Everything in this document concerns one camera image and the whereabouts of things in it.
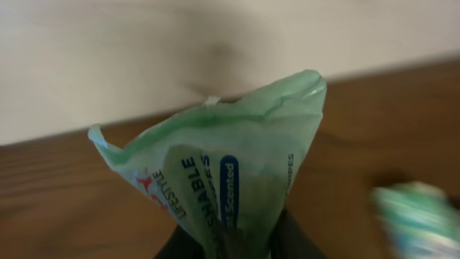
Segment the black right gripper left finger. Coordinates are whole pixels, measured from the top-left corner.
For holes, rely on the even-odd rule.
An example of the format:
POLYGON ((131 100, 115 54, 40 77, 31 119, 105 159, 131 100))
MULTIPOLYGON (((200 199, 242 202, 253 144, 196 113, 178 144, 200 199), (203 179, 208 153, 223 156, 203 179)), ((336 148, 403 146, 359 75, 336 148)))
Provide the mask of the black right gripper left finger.
POLYGON ((202 246, 178 225, 154 259, 204 259, 202 246))

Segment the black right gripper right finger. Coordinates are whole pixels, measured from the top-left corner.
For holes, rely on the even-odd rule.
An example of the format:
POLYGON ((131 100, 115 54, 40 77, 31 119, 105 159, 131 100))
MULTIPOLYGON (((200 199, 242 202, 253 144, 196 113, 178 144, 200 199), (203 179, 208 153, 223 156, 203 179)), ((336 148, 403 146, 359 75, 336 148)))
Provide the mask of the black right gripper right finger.
POLYGON ((270 254, 271 259, 327 259, 287 209, 283 209, 272 231, 270 254))

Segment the mint Zappy wipes packet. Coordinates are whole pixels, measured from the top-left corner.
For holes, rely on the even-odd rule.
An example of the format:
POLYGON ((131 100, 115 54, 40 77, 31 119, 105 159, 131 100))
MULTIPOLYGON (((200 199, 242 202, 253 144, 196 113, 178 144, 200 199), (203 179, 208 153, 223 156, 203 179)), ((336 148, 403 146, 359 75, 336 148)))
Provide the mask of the mint Zappy wipes packet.
POLYGON ((226 258, 222 231, 244 258, 266 258, 278 221, 323 117, 326 82, 306 70, 234 103, 217 98, 175 114, 126 147, 88 136, 107 165, 202 248, 226 258))

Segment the teal tissue pack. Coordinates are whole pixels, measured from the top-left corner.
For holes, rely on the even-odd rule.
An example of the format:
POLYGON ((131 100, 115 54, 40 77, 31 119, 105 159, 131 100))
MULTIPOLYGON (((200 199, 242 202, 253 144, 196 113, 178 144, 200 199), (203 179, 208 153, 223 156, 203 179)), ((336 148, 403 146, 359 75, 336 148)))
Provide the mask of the teal tissue pack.
POLYGON ((372 192, 391 249, 404 259, 459 259, 459 210, 435 186, 421 182, 372 192))

